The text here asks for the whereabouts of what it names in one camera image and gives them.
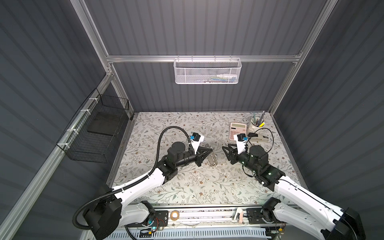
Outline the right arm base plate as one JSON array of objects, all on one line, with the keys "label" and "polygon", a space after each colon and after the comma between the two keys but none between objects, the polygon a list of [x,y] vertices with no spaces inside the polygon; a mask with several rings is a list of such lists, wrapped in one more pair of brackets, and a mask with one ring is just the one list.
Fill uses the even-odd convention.
[{"label": "right arm base plate", "polygon": [[248,208],[246,217],[250,224],[286,224],[277,219],[274,214],[274,208]]}]

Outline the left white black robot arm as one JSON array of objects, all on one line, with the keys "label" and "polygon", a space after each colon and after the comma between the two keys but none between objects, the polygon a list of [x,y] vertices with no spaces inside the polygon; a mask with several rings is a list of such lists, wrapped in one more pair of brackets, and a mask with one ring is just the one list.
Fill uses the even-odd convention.
[{"label": "left white black robot arm", "polygon": [[175,142],[168,149],[168,153],[157,163],[154,172],[136,178],[128,183],[112,189],[102,189],[109,196],[89,204],[83,217],[91,228],[97,240],[103,240],[118,227],[139,224],[143,226],[156,225],[157,213],[148,201],[134,204],[150,190],[169,182],[178,174],[178,168],[195,163],[201,166],[203,161],[213,152],[211,148],[186,146],[182,142]]}]

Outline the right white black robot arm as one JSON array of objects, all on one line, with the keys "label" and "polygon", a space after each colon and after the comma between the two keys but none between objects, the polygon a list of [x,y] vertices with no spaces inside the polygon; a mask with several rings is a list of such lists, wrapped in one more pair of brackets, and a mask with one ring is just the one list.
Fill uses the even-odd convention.
[{"label": "right white black robot arm", "polygon": [[283,171],[269,164],[261,146],[250,148],[228,144],[222,148],[232,165],[240,163],[262,186],[287,198],[297,210],[277,198],[264,203],[261,215],[266,223],[288,223],[318,240],[365,240],[360,214],[351,208],[333,205],[297,184]]}]

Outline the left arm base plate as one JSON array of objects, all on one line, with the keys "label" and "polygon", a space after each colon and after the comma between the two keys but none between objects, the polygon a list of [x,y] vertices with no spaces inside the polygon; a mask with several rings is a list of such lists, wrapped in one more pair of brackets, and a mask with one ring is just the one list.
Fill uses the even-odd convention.
[{"label": "left arm base plate", "polygon": [[129,228],[138,228],[138,227],[167,227],[169,220],[169,211],[156,211],[153,217],[150,217],[149,220],[145,220],[143,223],[133,223],[129,224]]}]

